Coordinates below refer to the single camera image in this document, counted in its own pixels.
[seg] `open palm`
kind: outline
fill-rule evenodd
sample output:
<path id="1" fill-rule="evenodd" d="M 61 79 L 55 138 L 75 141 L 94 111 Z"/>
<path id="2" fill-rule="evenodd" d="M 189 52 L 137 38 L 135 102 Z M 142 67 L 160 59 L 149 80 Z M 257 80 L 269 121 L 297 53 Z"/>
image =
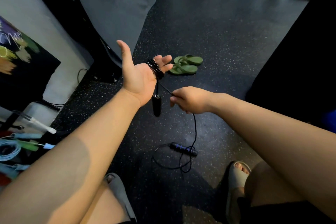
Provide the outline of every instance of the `open palm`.
<path id="1" fill-rule="evenodd" d="M 135 96 L 140 101 L 140 105 L 143 106 L 151 99 L 153 95 L 156 85 L 156 77 L 147 64 L 133 64 L 131 50 L 126 43 L 118 40 L 117 44 L 121 49 L 123 58 L 123 88 L 131 95 Z M 163 73 L 167 72 L 173 67 L 173 64 L 168 64 L 172 59 L 170 55 L 165 57 L 158 55 L 153 59 L 158 64 Z"/>

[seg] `green sandal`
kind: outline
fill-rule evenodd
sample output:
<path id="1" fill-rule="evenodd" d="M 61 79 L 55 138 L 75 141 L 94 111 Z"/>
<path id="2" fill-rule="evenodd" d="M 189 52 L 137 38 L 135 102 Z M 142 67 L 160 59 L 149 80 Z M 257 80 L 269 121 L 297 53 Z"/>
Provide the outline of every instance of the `green sandal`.
<path id="1" fill-rule="evenodd" d="M 178 56 L 174 59 L 174 63 L 179 63 L 181 61 L 186 61 L 190 65 L 201 65 L 203 63 L 203 59 L 201 57 L 190 54 Z"/>
<path id="2" fill-rule="evenodd" d="M 186 62 L 179 62 L 173 65 L 173 68 L 169 70 L 172 74 L 194 74 L 197 72 L 197 66 L 188 65 Z"/>

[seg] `grey wall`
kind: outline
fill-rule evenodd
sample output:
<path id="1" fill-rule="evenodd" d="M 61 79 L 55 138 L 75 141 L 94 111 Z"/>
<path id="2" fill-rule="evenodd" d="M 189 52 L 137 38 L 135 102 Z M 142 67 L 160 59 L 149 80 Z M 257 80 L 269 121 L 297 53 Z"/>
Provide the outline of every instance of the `grey wall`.
<path id="1" fill-rule="evenodd" d="M 89 53 L 69 37 L 41 0 L 0 0 L 0 15 L 61 61 L 43 96 L 51 103 L 65 103 L 77 86 L 79 69 L 88 69 L 93 63 Z M 26 112 L 47 125 L 57 116 L 57 112 L 36 103 Z M 9 115 L 0 107 L 0 119 Z"/>

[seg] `black jump rope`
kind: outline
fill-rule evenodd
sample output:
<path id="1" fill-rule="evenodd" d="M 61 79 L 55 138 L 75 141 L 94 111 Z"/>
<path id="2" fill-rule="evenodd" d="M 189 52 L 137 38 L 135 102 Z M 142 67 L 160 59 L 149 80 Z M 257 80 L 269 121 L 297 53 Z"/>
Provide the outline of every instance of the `black jump rope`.
<path id="1" fill-rule="evenodd" d="M 159 117 L 160 114 L 161 114 L 161 103 L 162 103 L 161 96 L 159 95 L 159 84 L 161 85 L 162 88 L 164 88 L 172 96 L 174 96 L 174 95 L 165 86 L 163 86 L 159 82 L 159 80 L 161 80 L 163 78 L 164 73 L 161 71 L 160 67 L 156 64 L 155 60 L 149 59 L 149 60 L 146 61 L 146 64 L 149 65 L 149 67 L 152 69 L 153 73 L 156 76 L 156 93 L 152 96 L 152 103 L 153 103 L 154 115 Z M 167 144 L 162 144 L 162 145 L 158 146 L 155 149 L 155 151 L 153 153 L 153 156 L 152 156 L 152 160 L 154 160 L 154 162 L 157 163 L 158 166 L 160 166 L 162 168 L 165 168 L 165 169 L 169 169 L 169 170 L 180 169 L 183 173 L 187 173 L 191 170 L 191 158 L 197 156 L 197 152 L 196 152 L 196 149 L 194 147 L 194 144 L 195 144 L 196 138 L 197 138 L 196 118 L 195 118 L 195 114 L 192 114 L 192 115 L 194 117 L 194 122 L 195 122 L 195 139 L 194 139 L 194 142 L 192 143 L 191 146 L 188 146 L 188 147 L 183 146 L 183 145 L 178 144 L 178 143 L 174 143 L 174 142 L 167 143 Z M 157 160 L 154 158 L 154 155 L 159 149 L 161 149 L 163 147 L 169 147 L 170 149 L 181 153 L 178 167 L 166 167 L 166 166 L 161 165 L 160 163 L 157 162 Z M 190 157 L 190 160 L 187 163 L 182 164 L 181 160 L 182 160 L 182 156 L 184 154 L 188 155 Z M 189 163 L 190 163 L 189 169 L 186 170 L 186 171 L 183 170 L 183 167 L 186 167 Z"/>

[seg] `hand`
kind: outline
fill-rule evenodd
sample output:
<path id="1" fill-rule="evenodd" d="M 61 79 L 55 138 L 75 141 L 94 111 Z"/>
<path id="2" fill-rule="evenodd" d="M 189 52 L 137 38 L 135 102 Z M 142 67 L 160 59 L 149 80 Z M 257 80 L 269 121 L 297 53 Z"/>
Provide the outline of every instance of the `hand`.
<path id="1" fill-rule="evenodd" d="M 147 64 L 133 64 L 131 50 L 127 44 L 121 40 L 118 40 L 117 44 L 121 49 L 123 58 L 123 89 L 132 96 L 136 97 L 140 101 L 140 106 L 143 106 L 153 95 L 156 85 L 156 77 Z M 159 65 L 163 73 L 173 68 L 173 64 L 168 64 L 171 59 L 170 55 L 165 57 L 158 55 L 154 57 L 156 64 Z"/>
<path id="2" fill-rule="evenodd" d="M 170 107 L 178 104 L 187 114 L 210 111 L 209 99 L 213 94 L 210 91 L 189 86 L 174 90 L 172 93 L 174 97 L 170 97 Z"/>

